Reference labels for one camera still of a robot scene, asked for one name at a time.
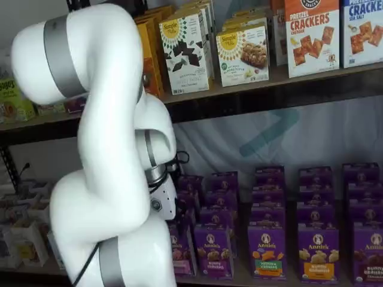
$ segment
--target white box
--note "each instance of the white box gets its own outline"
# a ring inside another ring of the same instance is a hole
[[[48,251],[35,221],[20,219],[11,227],[11,232],[26,266],[42,267],[47,262]]]
[[[211,87],[212,70],[200,8],[184,10],[160,23],[172,94]]]
[[[285,0],[290,78],[339,69],[339,3]]]
[[[383,60],[383,5],[374,0],[343,0],[344,68]]]
[[[59,252],[59,248],[57,247],[57,243],[56,243],[56,241],[54,239],[53,232],[50,231],[47,234],[47,237],[48,237],[48,240],[49,240],[49,244],[52,247],[52,251],[53,251],[54,257],[56,258],[56,262],[57,262],[59,268],[61,270],[65,270],[64,262],[62,261],[61,254]]]

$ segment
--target metal shelf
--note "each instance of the metal shelf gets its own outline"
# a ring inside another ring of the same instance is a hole
[[[173,123],[312,105],[383,94],[383,63],[288,78],[287,66],[272,66],[270,80],[173,96],[164,100]],[[0,125],[3,145],[75,137],[80,114],[37,117]]]

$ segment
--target snack box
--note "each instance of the snack box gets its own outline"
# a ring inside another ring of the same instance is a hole
[[[256,184],[283,184],[285,182],[284,166],[269,166],[256,168]]]
[[[149,94],[162,98],[164,90],[160,72],[159,58],[156,51],[156,31],[153,19],[143,20],[137,24],[138,32],[142,42],[142,53],[144,55],[143,83],[145,91]]]
[[[383,60],[383,5],[375,0],[343,0],[343,66]]]
[[[35,116],[32,102],[24,97],[15,80],[0,80],[0,124],[29,121]]]
[[[290,78],[339,69],[339,3],[285,0]]]
[[[199,221],[202,224],[221,224],[223,226],[228,226],[233,258],[237,257],[237,244],[232,210],[229,210],[226,207],[204,206],[201,209]]]
[[[197,224],[194,239],[202,275],[232,280],[234,268],[229,228],[223,225]]]
[[[271,0],[273,12],[273,37],[275,47],[276,65],[287,64],[287,41],[284,0]]]
[[[286,280],[285,232],[281,227],[248,226],[251,272],[254,278]]]
[[[184,225],[181,227],[181,232],[179,232],[175,224],[170,224],[169,232],[172,242],[175,275],[195,276],[197,273],[197,261],[190,226]]]
[[[160,23],[172,94],[209,90],[212,70],[203,15],[195,8]]]
[[[228,29],[217,35],[222,86],[269,79],[267,34],[264,25]]]
[[[333,172],[330,166],[310,167],[299,169],[300,185],[332,185]]]

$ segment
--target crackers box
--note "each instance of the crackers box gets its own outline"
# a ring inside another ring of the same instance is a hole
[[[251,272],[255,278],[286,280],[285,232],[282,228],[248,226]]]
[[[15,80],[0,80],[0,123],[28,121],[35,116],[32,102],[22,95]]]
[[[266,37],[263,25],[229,29],[217,35],[223,87],[269,79]]]
[[[172,257],[176,276],[195,276],[197,273],[196,254],[189,225],[183,225],[181,232],[175,224],[169,225],[172,242]]]
[[[212,70],[201,10],[174,14],[160,23],[160,31],[172,94],[208,90]]]
[[[339,69],[339,3],[285,0],[290,78]]]
[[[141,37],[142,53],[144,55],[143,83],[145,91],[161,99],[165,92],[162,86],[159,58],[156,50],[154,21],[152,18],[143,20],[142,23],[137,24],[137,28]]]
[[[229,228],[215,224],[197,224],[194,239],[202,274],[211,278],[232,280],[234,268]]]
[[[375,0],[343,0],[344,68],[383,60],[383,6]]]

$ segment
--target white robotic arm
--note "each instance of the white robotic arm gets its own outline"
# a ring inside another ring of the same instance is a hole
[[[14,76],[33,102],[89,91],[78,130],[84,169],[57,183],[50,205],[72,282],[103,242],[79,286],[112,286],[113,280],[175,286],[169,231],[150,212],[144,174],[174,158],[175,137],[163,103],[142,88],[142,63],[134,21],[108,4],[28,27],[13,42]],[[174,199],[171,179],[166,183]]]

